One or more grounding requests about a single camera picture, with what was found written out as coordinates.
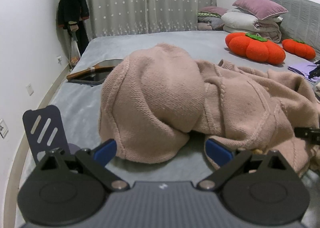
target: round black disc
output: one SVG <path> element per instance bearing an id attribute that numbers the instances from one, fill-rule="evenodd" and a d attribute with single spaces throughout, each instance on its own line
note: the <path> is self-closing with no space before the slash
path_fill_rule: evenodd
<path id="1" fill-rule="evenodd" d="M 18 206 L 27 221 L 63 226 L 90 217 L 104 200 L 105 192 L 98 181 L 70 172 L 58 180 L 26 181 L 18 195 Z"/>
<path id="2" fill-rule="evenodd" d="M 231 179 L 222 197 L 239 218 L 259 225 L 285 225 L 300 220 L 309 205 L 309 194 L 298 181 L 270 181 L 258 173 Z"/>

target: purple cloth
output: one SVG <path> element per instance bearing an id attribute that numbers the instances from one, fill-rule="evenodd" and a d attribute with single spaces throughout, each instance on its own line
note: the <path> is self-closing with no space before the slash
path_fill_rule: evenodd
<path id="1" fill-rule="evenodd" d="M 317 67 L 317 64 L 313 64 L 312 62 L 305 61 L 304 63 L 300 64 L 293 64 L 288 66 L 288 70 L 298 73 L 302 75 L 304 78 L 306 78 L 308 81 L 311 81 L 312 83 L 320 80 L 320 77 L 314 77 L 309 79 L 309 72 L 311 72 L 313 69 Z"/>

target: metal screw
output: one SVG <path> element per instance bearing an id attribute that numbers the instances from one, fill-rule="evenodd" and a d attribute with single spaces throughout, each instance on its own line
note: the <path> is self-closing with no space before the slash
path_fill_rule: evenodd
<path id="1" fill-rule="evenodd" d="M 210 180 L 203 180 L 199 183 L 199 186 L 202 188 L 202 189 L 206 189 L 206 190 L 209 190 L 209 189 L 212 189 L 214 188 L 216 185 L 215 182 L 213 181 L 210 181 Z"/>
<path id="2" fill-rule="evenodd" d="M 91 152 L 91 149 L 90 148 L 83 148 L 83 149 L 81 149 L 82 151 L 84 151 L 84 152 L 86 152 L 86 153 L 90 153 Z"/>
<path id="3" fill-rule="evenodd" d="M 112 188 L 122 190 L 128 186 L 128 183 L 122 180 L 116 180 L 111 183 Z"/>
<path id="4" fill-rule="evenodd" d="M 51 154 L 56 153 L 56 152 L 58 152 L 60 155 L 63 155 L 65 153 L 64 150 L 62 148 L 59 148 L 59 147 L 54 148 L 54 149 L 49 151 L 49 153 L 51 153 Z"/>

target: orange pumpkin pillow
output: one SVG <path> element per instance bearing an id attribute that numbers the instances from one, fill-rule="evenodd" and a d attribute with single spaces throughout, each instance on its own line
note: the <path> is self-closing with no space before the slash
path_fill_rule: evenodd
<path id="1" fill-rule="evenodd" d="M 305 44 L 304 41 L 285 39 L 282 41 L 282 46 L 287 52 L 307 60 L 316 56 L 316 51 L 310 45 Z"/>
<path id="2" fill-rule="evenodd" d="M 259 63 L 281 64 L 285 59 L 284 50 L 266 38 L 248 33 L 227 35 L 226 45 L 236 55 Z"/>

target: green pumpkin stem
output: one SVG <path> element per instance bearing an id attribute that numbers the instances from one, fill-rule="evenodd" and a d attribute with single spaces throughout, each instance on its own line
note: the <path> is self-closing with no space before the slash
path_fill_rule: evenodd
<path id="1" fill-rule="evenodd" d="M 305 42 L 304 41 L 302 41 L 302 40 L 296 40 L 296 39 L 293 39 L 295 42 L 297 42 L 297 43 L 304 43 L 305 44 Z"/>
<path id="2" fill-rule="evenodd" d="M 252 34 L 249 34 L 249 33 L 246 33 L 245 36 L 250 37 L 253 40 L 258 40 L 260 42 L 267 42 L 268 41 L 266 38 L 263 38 L 263 37 L 257 36 L 257 35 L 252 35 Z"/>

